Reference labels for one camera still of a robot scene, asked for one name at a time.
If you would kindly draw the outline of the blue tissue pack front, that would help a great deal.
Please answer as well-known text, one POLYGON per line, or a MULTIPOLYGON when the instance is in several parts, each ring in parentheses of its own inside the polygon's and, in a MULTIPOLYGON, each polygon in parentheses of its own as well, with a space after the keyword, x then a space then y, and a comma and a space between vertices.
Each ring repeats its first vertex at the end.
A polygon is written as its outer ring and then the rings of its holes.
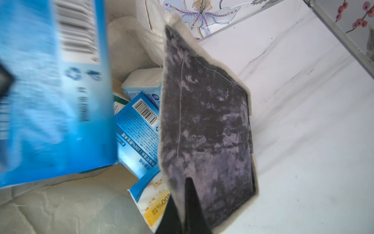
POLYGON ((115 119, 118 161, 141 178, 158 165, 159 110, 140 93, 115 119))

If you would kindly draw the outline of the beige canvas tote bag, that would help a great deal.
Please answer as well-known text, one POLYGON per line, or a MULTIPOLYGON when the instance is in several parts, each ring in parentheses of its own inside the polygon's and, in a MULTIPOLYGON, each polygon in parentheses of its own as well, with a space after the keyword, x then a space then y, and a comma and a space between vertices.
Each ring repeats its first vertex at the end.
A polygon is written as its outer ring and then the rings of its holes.
MULTIPOLYGON (((121 89, 129 74, 163 68, 157 168, 182 221, 192 178, 211 230, 258 193, 250 91, 191 34, 233 16, 231 8, 200 13, 182 1, 137 1, 136 19, 106 23, 113 92, 131 101, 121 89)), ((110 166, 1 187, 1 233, 148 233, 128 191, 139 180, 117 156, 110 166)))

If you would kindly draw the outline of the white blue tissue cube pack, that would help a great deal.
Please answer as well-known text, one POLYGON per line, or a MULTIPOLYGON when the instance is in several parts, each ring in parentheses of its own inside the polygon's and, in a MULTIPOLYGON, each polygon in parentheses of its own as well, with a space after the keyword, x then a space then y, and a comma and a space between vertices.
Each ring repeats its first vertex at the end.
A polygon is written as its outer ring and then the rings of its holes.
POLYGON ((143 93, 159 109, 162 79, 163 68, 138 69, 129 74, 121 89, 130 100, 143 93))

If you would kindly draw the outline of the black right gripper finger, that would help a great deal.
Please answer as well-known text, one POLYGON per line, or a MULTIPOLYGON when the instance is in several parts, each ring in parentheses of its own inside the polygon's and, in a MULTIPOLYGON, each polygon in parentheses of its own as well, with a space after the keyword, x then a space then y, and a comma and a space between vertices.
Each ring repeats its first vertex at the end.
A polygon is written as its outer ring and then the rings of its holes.
POLYGON ((181 220, 172 197, 166 205, 156 234, 211 234, 192 178, 185 180, 185 218, 181 220))

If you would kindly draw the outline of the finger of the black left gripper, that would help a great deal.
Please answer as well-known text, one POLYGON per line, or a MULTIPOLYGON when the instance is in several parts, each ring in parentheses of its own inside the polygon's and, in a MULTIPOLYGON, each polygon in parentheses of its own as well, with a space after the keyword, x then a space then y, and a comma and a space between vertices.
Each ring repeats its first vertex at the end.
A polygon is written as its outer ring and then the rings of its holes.
POLYGON ((0 95, 1 98, 4 98, 5 96, 9 95, 9 93, 12 90, 12 87, 15 83, 15 77, 14 75, 1 63, 0 65, 0 71, 1 71, 1 86, 0 86, 0 95))

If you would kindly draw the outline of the green tissue pack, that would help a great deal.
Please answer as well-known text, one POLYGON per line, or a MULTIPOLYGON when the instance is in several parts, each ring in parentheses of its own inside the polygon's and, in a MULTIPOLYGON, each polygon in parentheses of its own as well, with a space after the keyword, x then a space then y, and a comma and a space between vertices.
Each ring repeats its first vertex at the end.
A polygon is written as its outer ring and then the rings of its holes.
POLYGON ((117 92, 113 92, 114 112, 117 115, 130 101, 117 92))

